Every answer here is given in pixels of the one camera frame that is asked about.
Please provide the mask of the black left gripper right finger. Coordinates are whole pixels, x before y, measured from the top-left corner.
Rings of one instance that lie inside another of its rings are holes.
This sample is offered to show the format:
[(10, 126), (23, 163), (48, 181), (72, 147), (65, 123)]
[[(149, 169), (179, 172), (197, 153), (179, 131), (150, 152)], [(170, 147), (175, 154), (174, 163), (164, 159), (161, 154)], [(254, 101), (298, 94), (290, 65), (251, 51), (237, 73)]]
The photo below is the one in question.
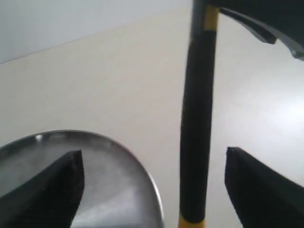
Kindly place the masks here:
[(227, 149), (225, 186), (245, 228), (302, 228), (304, 189), (238, 147)]

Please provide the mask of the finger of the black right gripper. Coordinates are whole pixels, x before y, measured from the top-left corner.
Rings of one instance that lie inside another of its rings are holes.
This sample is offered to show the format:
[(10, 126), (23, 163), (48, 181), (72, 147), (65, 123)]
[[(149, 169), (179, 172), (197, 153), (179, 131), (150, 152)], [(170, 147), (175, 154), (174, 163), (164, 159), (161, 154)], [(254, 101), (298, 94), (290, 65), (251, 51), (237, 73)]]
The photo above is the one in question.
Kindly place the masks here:
[(257, 25), (256, 23), (237, 15), (236, 13), (230, 12), (226, 9), (221, 8), (220, 12), (239, 24), (241, 24), (243, 27), (245, 27), (255, 38), (257, 38), (259, 41), (267, 44), (275, 44), (277, 41), (277, 38), (271, 34), (269, 31), (264, 29), (263, 27)]
[(293, 58), (304, 58), (302, 0), (208, 0), (207, 3), (256, 23), (280, 40)]

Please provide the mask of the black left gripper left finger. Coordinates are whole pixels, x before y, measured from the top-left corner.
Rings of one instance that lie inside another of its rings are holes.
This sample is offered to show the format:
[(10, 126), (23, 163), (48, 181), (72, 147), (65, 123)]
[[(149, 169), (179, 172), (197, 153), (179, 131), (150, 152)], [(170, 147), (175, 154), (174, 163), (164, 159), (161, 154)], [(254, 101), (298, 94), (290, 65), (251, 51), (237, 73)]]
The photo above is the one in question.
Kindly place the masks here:
[(81, 151), (67, 152), (0, 199), (2, 228), (69, 228), (85, 187)]

